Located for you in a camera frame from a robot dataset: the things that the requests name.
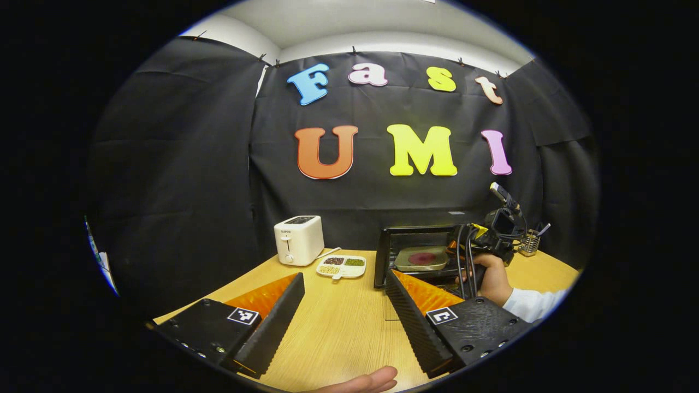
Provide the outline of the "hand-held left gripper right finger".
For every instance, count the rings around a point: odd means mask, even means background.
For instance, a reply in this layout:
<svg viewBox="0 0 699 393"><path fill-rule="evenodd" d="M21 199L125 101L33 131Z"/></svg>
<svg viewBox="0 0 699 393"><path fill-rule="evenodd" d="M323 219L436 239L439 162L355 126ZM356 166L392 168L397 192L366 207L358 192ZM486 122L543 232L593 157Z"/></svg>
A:
<svg viewBox="0 0 699 393"><path fill-rule="evenodd" d="M397 270L385 291L429 378L472 367L534 328L489 299L464 300Z"/></svg>

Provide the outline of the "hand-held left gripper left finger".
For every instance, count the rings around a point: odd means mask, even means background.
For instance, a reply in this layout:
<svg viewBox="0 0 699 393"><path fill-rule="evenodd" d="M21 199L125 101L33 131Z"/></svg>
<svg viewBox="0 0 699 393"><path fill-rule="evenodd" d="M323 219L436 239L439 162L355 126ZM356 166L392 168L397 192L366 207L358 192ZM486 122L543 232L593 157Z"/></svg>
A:
<svg viewBox="0 0 699 393"><path fill-rule="evenodd" d="M215 368L260 379L305 296L304 274L293 273L226 301L206 296L160 323L146 326Z"/></svg>

